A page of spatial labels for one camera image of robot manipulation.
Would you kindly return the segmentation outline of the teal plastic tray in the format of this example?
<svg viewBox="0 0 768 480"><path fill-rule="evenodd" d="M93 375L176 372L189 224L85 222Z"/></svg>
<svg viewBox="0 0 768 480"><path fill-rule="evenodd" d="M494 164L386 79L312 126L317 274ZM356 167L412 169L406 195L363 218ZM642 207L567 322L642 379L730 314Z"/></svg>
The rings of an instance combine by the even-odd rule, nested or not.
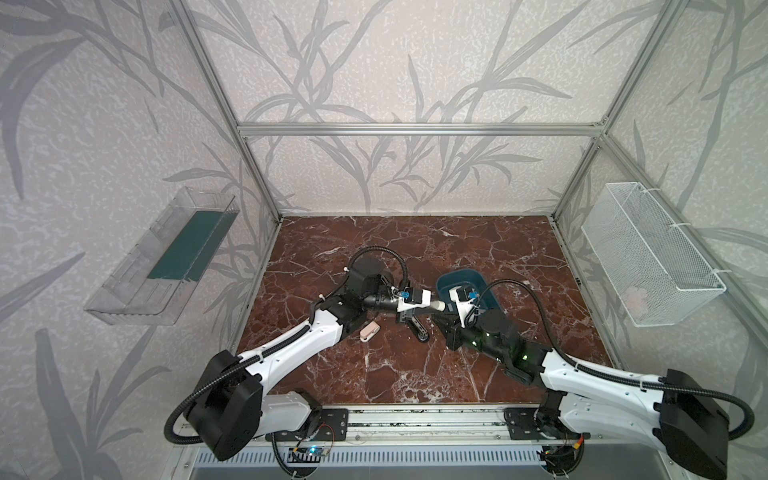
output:
<svg viewBox="0 0 768 480"><path fill-rule="evenodd" d="M468 268L441 275L436 281L437 294L441 301L449 305L451 312L456 311L455 302L450 299L450 290L454 287L468 287L480 294L487 287L487 282L480 272Z"/></svg>

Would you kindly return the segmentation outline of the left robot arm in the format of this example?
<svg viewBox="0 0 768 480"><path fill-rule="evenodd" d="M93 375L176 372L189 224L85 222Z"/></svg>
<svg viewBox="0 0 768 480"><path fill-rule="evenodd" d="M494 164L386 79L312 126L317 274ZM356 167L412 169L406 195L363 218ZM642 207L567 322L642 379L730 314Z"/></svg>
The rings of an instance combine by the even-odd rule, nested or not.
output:
<svg viewBox="0 0 768 480"><path fill-rule="evenodd" d="M314 302L299 325L240 355L223 350L213 356L193 392L166 421L165 438L178 445L202 443L224 461L256 437L316 431L321 406L307 393L275 394L273 388L307 360L357 332L369 312L402 313L430 301L429 293L407 280L393 286L376 259L348 267L342 283Z"/></svg>

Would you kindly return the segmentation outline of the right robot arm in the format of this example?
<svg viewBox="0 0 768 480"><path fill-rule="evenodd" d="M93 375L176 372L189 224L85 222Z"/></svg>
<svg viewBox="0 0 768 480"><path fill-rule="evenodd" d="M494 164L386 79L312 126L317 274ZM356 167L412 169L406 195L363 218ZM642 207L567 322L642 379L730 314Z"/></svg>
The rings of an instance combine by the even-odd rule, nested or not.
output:
<svg viewBox="0 0 768 480"><path fill-rule="evenodd" d="M456 314L431 319L450 349L472 348L513 380L545 390L534 421L542 432L627 440L664 452L700 477L726 478L729 417L722 397L689 375L641 375L567 357L522 338L499 310L485 311L468 327Z"/></svg>

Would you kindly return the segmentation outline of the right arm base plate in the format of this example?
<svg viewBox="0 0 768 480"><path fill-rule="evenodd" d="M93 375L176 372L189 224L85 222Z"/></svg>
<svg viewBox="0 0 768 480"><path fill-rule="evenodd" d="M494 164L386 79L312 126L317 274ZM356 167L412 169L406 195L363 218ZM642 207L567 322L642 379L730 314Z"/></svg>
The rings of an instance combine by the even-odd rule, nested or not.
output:
<svg viewBox="0 0 768 480"><path fill-rule="evenodd" d="M503 420L511 440L558 440L557 433L546 432L536 420L536 407L508 407Z"/></svg>

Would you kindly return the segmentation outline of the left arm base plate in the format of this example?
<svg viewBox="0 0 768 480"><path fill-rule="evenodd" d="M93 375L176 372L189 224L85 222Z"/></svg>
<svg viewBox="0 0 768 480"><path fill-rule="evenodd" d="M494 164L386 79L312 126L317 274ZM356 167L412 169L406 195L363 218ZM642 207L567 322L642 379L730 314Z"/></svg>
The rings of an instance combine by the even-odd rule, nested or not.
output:
<svg viewBox="0 0 768 480"><path fill-rule="evenodd" d="M282 442L312 440L321 442L344 441L349 427L350 411L346 408L323 408L313 411L309 418L295 431L276 433Z"/></svg>

